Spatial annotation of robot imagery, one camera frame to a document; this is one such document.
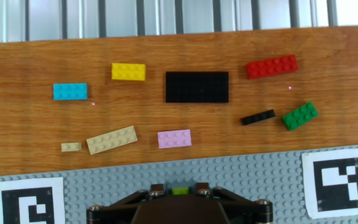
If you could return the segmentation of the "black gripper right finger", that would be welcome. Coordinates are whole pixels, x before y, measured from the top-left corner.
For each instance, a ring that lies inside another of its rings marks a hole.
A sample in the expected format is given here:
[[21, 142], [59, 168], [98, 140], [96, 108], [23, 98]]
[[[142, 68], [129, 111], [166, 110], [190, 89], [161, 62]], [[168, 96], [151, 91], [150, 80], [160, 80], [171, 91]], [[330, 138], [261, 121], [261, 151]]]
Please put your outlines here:
[[211, 188], [207, 182], [195, 184], [195, 195], [215, 202], [226, 223], [273, 223], [273, 204], [267, 199], [251, 201], [223, 187]]

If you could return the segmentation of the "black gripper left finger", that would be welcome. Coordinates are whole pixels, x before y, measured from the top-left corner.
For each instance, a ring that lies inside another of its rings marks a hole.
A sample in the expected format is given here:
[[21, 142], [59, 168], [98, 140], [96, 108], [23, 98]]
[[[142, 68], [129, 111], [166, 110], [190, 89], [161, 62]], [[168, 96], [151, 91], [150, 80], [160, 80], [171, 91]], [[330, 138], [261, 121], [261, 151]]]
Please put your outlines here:
[[150, 188], [133, 194], [108, 206], [92, 205], [86, 209], [87, 224], [131, 223], [141, 205], [166, 196], [165, 184], [152, 184]]

